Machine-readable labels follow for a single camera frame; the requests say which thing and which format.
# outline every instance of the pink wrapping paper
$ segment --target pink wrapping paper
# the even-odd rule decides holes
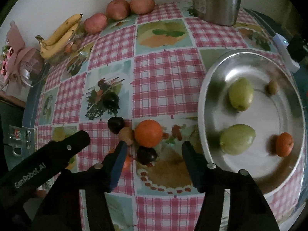
[[[7,33],[7,45],[14,53],[8,58],[4,81],[0,85],[3,89],[7,85],[7,95],[20,95],[22,86],[31,86],[30,73],[39,74],[44,65],[44,60],[37,49],[26,47],[25,42],[15,22],[10,23],[11,28]]]

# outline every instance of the screw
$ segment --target screw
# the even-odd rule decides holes
[[[241,169],[241,170],[240,170],[240,173],[241,173],[241,175],[243,175],[243,176],[247,176],[247,175],[248,175],[248,171],[245,170],[245,169]]]
[[[101,163],[96,163],[95,165],[94,165],[94,168],[95,169],[101,169],[103,167],[103,165],[101,164]]]
[[[208,163],[207,166],[208,166],[209,169],[215,169],[216,168],[216,165],[214,163]]]

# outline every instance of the plate rim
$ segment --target plate rim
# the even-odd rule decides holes
[[[268,61],[270,61],[272,64],[276,65],[276,67],[278,67],[283,74],[286,76],[286,78],[288,79],[288,81],[291,83],[296,95],[297,95],[297,99],[299,101],[299,104],[301,106],[301,118],[302,118],[302,128],[303,128],[303,136],[302,136],[302,141],[301,141],[301,149],[300,149],[300,154],[298,156],[298,159],[295,163],[295,166],[293,167],[292,171],[290,172],[290,174],[287,176],[287,178],[275,189],[273,189],[272,191],[264,194],[265,198],[268,198],[270,196],[272,196],[273,194],[275,194],[276,192],[278,192],[288,181],[289,179],[292,177],[292,175],[294,174],[299,161],[301,160],[301,156],[303,155],[303,150],[304,150],[304,143],[305,143],[305,136],[306,136],[306,128],[305,128],[305,117],[304,117],[304,110],[303,110],[303,105],[301,103],[301,99],[300,99],[300,95],[298,93],[297,88],[294,86],[293,82],[290,80],[290,78],[288,77],[288,75],[285,73],[285,71],[279,67],[278,64],[276,64],[273,60],[271,60],[270,58],[260,54],[259,52],[255,51],[255,50],[251,50],[251,49],[237,49],[237,50],[231,50],[225,54],[223,54],[222,56],[220,56],[215,62],[214,64],[208,69],[208,71],[205,74],[204,80],[202,82],[201,85],[201,89],[200,89],[200,94],[199,94],[199,101],[198,101],[198,129],[199,129],[199,136],[200,136],[200,140],[201,140],[201,145],[202,145],[202,150],[204,153],[204,156],[207,160],[207,162],[212,162],[214,163],[214,160],[212,159],[212,156],[210,154],[209,148],[208,148],[208,142],[207,142],[207,138],[206,135],[204,135],[203,133],[205,133],[205,118],[204,118],[204,107],[205,107],[205,98],[206,98],[206,94],[207,94],[207,90],[208,90],[208,85],[210,83],[210,80],[213,76],[213,73],[216,71],[216,69],[218,68],[218,66],[223,63],[225,60],[227,60],[228,58],[238,55],[238,54],[254,54],[254,55],[258,55],[261,56],[265,59],[267,59]]]

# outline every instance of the brown potato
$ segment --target brown potato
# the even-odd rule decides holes
[[[100,33],[107,27],[107,17],[103,13],[96,13],[84,21],[84,29],[89,34]]]
[[[277,94],[278,83],[276,81],[271,80],[267,85],[267,90],[271,95]]]
[[[131,11],[137,15],[144,15],[150,13],[155,7],[154,0],[131,0]]]
[[[106,14],[109,18],[119,21],[128,17],[131,9],[125,0],[113,0],[107,5]]]
[[[134,131],[130,127],[124,127],[119,132],[119,140],[126,142],[128,146],[135,141]]]

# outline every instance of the clear plastic container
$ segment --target clear plastic container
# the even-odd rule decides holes
[[[74,51],[77,51],[81,43],[83,42],[85,36],[86,36],[86,31],[84,29],[84,24],[83,22],[79,22],[79,26],[76,29],[76,31],[72,34],[70,39],[66,42],[66,44],[59,49],[59,51],[53,55],[49,59],[45,59],[46,62],[52,64],[52,65],[57,65],[61,61],[63,61],[65,58],[70,56],[70,54]]]

